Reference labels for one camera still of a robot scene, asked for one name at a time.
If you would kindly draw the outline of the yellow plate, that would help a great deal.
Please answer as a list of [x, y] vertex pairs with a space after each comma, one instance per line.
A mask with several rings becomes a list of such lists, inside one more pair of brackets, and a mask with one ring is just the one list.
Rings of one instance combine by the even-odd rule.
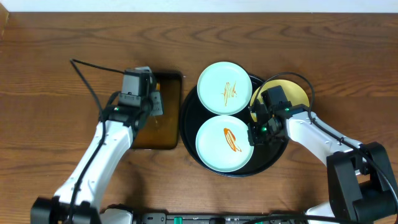
[[284, 116], [286, 120], [290, 119], [293, 117], [295, 114], [300, 114], [300, 113], [305, 113], [304, 117], [308, 116], [308, 109], [310, 106], [310, 102], [308, 99], [308, 96], [305, 92], [305, 90], [299, 86], [298, 84], [288, 81], [288, 80], [271, 80], [267, 82], [263, 87], [259, 87], [252, 95], [251, 101], [250, 101], [250, 106], [252, 106], [255, 102], [255, 96], [257, 93], [259, 95], [257, 96], [257, 99], [263, 103], [263, 99], [261, 96], [261, 93], [266, 91], [269, 88], [273, 88], [275, 86], [281, 86], [287, 100], [291, 102], [293, 106], [300, 106], [295, 108], [294, 110], [290, 110], [289, 112], [283, 112], [278, 115], [280, 119]]

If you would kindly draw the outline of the light blue plate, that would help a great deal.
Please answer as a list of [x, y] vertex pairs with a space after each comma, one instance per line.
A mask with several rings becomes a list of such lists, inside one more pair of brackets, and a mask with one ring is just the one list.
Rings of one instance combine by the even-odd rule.
[[201, 161], [218, 172], [234, 172], [252, 157], [254, 147], [248, 141], [248, 127], [234, 116], [215, 116], [199, 128], [195, 140]]
[[214, 114], [232, 115], [247, 107], [252, 97], [248, 73], [232, 62], [216, 62], [202, 71], [197, 94], [202, 105]]

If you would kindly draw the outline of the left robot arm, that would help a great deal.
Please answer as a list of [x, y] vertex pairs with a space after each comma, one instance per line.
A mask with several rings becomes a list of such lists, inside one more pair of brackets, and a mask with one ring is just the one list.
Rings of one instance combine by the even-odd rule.
[[100, 211], [116, 166], [130, 149], [149, 116], [164, 112], [157, 80], [149, 67], [126, 70], [116, 105], [108, 103], [95, 135], [71, 176], [51, 199], [38, 198], [31, 223], [133, 223], [126, 208]]

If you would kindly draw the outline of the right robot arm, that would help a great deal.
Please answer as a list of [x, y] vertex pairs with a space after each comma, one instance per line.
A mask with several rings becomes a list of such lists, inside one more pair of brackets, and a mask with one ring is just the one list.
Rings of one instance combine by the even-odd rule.
[[306, 223], [373, 223], [397, 214], [397, 183], [381, 144], [344, 136], [305, 105], [255, 102], [249, 110], [256, 117], [250, 144], [288, 139], [326, 165], [329, 199], [306, 211]]

